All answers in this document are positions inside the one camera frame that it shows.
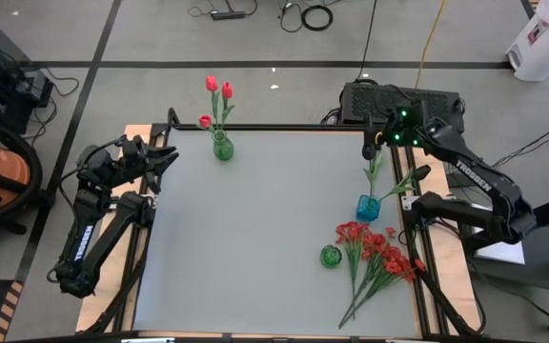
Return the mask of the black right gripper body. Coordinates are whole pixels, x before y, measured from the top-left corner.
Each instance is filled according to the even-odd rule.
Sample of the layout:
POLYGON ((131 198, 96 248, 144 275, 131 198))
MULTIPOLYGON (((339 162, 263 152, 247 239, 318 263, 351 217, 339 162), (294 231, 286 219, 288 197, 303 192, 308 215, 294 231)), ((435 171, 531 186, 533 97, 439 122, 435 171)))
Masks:
POLYGON ((379 127, 369 117, 364 128, 364 146, 410 146, 410 119, 411 110, 409 108, 395 108, 392 110, 383 127, 379 127))

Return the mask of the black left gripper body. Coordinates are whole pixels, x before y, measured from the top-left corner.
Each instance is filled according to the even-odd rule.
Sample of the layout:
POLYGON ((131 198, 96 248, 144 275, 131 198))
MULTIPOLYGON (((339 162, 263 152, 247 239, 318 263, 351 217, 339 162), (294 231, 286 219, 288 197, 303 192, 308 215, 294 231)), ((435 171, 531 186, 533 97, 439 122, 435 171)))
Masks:
POLYGON ((155 158, 149 156, 150 146, 146 145, 137 135, 133 139, 125 139, 121 143, 122 156, 119 158, 121 183, 132 183, 136 178, 144 178, 147 187, 153 193, 160 193, 158 184, 158 168, 155 158))

